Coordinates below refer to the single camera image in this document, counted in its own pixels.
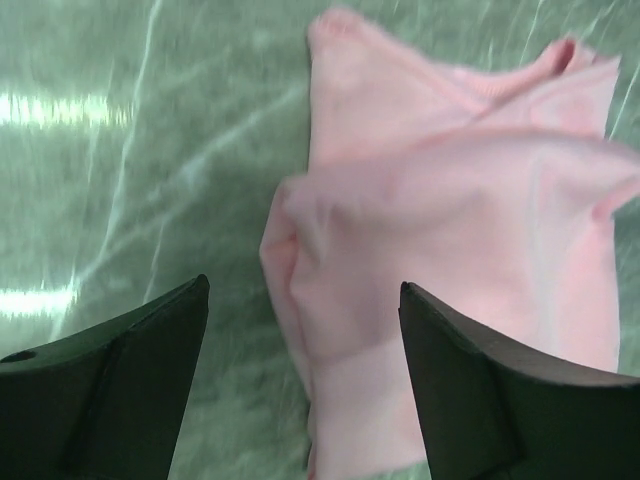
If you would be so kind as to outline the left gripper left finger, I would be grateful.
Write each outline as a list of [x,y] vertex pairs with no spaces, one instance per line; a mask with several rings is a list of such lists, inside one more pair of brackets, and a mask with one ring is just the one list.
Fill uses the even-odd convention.
[[209,311],[199,275],[1,360],[4,479],[165,479]]

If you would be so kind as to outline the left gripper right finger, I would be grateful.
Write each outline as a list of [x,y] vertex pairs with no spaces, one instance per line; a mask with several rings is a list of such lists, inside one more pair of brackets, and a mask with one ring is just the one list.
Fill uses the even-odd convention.
[[637,378],[545,354],[413,283],[399,319],[433,478],[638,477]]

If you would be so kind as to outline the pink t shirt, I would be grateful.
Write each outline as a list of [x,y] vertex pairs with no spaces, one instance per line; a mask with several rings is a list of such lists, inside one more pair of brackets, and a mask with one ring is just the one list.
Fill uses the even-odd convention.
[[260,245],[310,401],[313,479],[427,457],[400,286],[545,353],[619,365],[614,214],[639,156],[605,137],[620,61],[571,37],[485,73],[436,62],[357,12],[309,26],[308,170],[278,186]]

